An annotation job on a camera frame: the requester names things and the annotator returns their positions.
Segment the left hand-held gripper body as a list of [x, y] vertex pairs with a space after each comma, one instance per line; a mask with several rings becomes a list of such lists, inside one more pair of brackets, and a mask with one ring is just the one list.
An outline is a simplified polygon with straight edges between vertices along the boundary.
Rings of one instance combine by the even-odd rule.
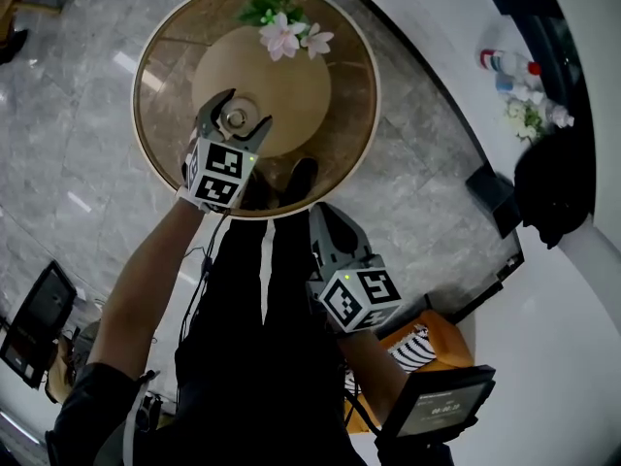
[[258, 154], [192, 133], [181, 198], [203, 212], [239, 209]]

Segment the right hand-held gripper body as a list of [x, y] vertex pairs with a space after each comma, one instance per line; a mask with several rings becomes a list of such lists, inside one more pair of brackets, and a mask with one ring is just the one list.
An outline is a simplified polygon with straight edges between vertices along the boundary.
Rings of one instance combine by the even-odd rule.
[[379, 254], [317, 273], [307, 291], [346, 333], [380, 327], [403, 305]]

